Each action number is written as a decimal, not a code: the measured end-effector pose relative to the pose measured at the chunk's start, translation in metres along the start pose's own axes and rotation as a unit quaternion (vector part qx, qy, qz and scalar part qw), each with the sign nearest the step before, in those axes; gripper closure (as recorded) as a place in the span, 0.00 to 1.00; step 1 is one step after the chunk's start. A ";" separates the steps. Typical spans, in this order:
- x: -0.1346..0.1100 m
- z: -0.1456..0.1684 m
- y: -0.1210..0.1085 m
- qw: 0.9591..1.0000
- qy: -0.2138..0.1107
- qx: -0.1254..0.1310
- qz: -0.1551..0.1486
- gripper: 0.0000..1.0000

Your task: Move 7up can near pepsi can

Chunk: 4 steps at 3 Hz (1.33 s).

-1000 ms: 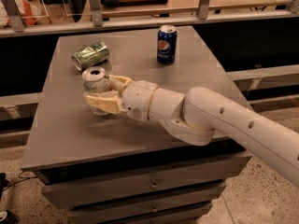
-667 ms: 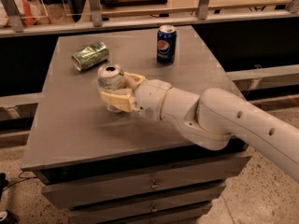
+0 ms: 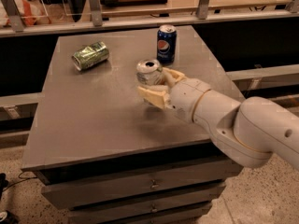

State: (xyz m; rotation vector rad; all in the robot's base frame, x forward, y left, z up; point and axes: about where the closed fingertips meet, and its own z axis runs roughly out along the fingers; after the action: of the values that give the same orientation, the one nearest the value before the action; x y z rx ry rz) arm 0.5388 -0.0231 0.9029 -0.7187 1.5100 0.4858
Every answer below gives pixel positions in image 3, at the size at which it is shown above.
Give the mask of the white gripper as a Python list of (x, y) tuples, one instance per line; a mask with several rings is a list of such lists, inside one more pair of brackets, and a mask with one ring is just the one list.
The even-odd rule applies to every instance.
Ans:
[(191, 123), (200, 98), (211, 90), (209, 84), (196, 78), (187, 78), (178, 70), (163, 68), (165, 85), (138, 86), (138, 94), (150, 104), (166, 109), (171, 106), (175, 115)]

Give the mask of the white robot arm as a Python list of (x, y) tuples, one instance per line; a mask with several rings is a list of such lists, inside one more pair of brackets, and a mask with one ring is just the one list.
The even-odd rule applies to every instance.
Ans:
[(141, 97), (203, 127), (212, 143), (238, 164), (258, 168), (277, 154), (299, 169), (299, 117), (284, 107), (262, 97), (238, 102), (173, 69), (141, 68), (136, 76)]

